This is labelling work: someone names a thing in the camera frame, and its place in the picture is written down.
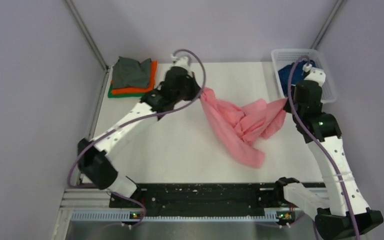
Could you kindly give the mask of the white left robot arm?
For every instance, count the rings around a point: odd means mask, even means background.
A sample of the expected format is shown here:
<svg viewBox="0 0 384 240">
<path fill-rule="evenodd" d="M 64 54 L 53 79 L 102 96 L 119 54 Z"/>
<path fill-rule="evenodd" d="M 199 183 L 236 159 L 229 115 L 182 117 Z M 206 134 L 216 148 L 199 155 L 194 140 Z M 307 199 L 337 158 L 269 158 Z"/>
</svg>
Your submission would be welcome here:
<svg viewBox="0 0 384 240">
<path fill-rule="evenodd" d="M 196 100 L 200 90 L 189 66 L 172 65 L 164 80 L 144 94 L 114 126 L 92 140 L 78 142 L 78 169 L 97 189 L 115 192 L 127 206 L 136 206 L 141 198 L 138 186 L 116 170 L 111 155 L 165 115 L 173 113 L 177 103 Z"/>
</svg>

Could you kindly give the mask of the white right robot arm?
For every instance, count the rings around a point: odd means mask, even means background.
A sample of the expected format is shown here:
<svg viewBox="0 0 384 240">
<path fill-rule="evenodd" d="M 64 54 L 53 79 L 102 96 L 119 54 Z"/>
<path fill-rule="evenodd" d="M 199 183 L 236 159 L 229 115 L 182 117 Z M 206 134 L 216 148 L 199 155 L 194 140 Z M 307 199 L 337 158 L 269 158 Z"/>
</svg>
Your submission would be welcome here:
<svg viewBox="0 0 384 240">
<path fill-rule="evenodd" d="M 279 206 L 291 203 L 301 209 L 324 240 L 359 239 L 384 218 L 379 210 L 371 209 L 356 184 L 336 118 L 322 110 L 325 72 L 306 64 L 302 74 L 304 79 L 289 90 L 284 110 L 292 114 L 313 154 L 328 197 L 311 192 L 295 178 L 282 177 L 276 182 L 273 200 Z"/>
</svg>

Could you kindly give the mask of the pink t shirt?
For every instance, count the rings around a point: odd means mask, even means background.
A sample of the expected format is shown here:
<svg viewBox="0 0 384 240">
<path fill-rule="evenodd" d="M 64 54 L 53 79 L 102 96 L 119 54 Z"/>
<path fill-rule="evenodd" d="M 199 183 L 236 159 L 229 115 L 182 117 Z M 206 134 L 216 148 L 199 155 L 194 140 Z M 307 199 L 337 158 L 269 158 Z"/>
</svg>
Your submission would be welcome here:
<svg viewBox="0 0 384 240">
<path fill-rule="evenodd" d="M 258 138 L 269 139 L 283 127 L 287 100 L 266 102 L 258 99 L 239 107 L 217 98 L 213 89 L 205 87 L 200 103 L 214 134 L 232 158 L 259 169 L 265 161 L 265 153 L 253 144 Z"/>
</svg>

